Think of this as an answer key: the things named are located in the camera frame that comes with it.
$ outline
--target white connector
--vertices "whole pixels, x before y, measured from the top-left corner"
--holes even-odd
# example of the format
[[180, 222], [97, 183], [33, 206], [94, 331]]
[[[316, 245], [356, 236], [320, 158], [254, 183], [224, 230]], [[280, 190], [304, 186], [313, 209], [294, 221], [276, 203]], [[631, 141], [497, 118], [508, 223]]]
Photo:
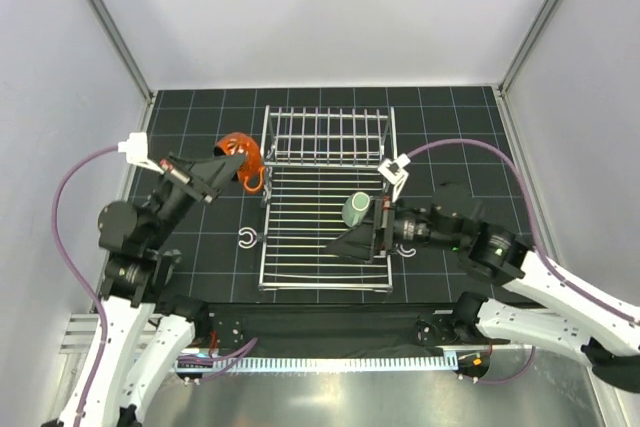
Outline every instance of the white connector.
[[131, 132], [124, 142], [118, 142], [118, 152], [124, 152], [127, 163], [164, 174], [164, 170], [149, 159], [146, 132]]
[[391, 201], [395, 202], [400, 197], [400, 192], [409, 178], [409, 172], [404, 167], [409, 165], [411, 159], [407, 154], [400, 155], [396, 160], [384, 159], [378, 167], [378, 172], [393, 185]]

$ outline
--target orange mug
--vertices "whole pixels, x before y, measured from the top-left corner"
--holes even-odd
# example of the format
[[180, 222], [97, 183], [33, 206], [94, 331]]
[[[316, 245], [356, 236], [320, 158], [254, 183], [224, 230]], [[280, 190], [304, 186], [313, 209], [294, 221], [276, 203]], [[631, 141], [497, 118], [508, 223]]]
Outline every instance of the orange mug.
[[[244, 161], [242, 167], [238, 169], [238, 173], [234, 176], [234, 180], [242, 182], [244, 189], [250, 194], [259, 192], [264, 184], [264, 170], [262, 164], [262, 156], [260, 155], [260, 146], [242, 132], [234, 132], [220, 139], [213, 148], [213, 155], [233, 155], [246, 154], [247, 160]], [[255, 187], [249, 187], [249, 182], [256, 175], [260, 176], [260, 182]]]

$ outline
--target mug handle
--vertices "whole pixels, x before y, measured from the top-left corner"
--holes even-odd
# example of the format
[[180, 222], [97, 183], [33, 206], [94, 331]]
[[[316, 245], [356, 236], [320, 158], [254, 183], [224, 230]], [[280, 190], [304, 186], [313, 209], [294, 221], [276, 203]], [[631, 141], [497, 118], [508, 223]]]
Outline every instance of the mug handle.
[[260, 170], [258, 171], [258, 174], [260, 175], [260, 182], [258, 182], [258, 185], [256, 185], [255, 187], [249, 187], [249, 178], [244, 179], [244, 188], [247, 192], [249, 192], [250, 194], [255, 194], [256, 192], [259, 192], [260, 189], [262, 188], [262, 186], [264, 185], [264, 170], [265, 170], [265, 166], [263, 165], [262, 167], [260, 167]]

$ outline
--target dish rack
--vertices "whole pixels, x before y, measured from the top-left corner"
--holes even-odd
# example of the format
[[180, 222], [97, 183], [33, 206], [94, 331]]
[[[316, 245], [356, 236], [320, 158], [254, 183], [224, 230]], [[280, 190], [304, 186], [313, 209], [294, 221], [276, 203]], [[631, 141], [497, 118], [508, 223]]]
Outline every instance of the dish rack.
[[393, 108], [266, 107], [266, 166], [259, 288], [391, 292], [391, 258], [361, 264], [324, 254], [348, 227], [342, 207], [354, 192], [384, 195], [377, 171], [397, 156]]

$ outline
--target white curved hook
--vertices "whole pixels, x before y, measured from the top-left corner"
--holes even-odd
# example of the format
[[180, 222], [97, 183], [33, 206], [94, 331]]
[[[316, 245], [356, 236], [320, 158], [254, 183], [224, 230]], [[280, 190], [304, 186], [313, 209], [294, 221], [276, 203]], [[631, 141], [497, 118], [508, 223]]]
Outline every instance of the white curved hook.
[[404, 257], [404, 258], [413, 257], [414, 255], [416, 255], [416, 249], [406, 250], [404, 248], [404, 245], [399, 244], [398, 245], [398, 254], [400, 254], [400, 257]]
[[244, 240], [244, 239], [240, 239], [238, 240], [238, 246], [241, 249], [250, 249], [251, 247], [253, 247], [254, 245], [256, 245], [258, 243], [258, 233], [252, 229], [251, 227], [243, 227], [238, 231], [238, 236], [242, 237], [243, 235], [248, 235], [249, 239], [248, 240]]

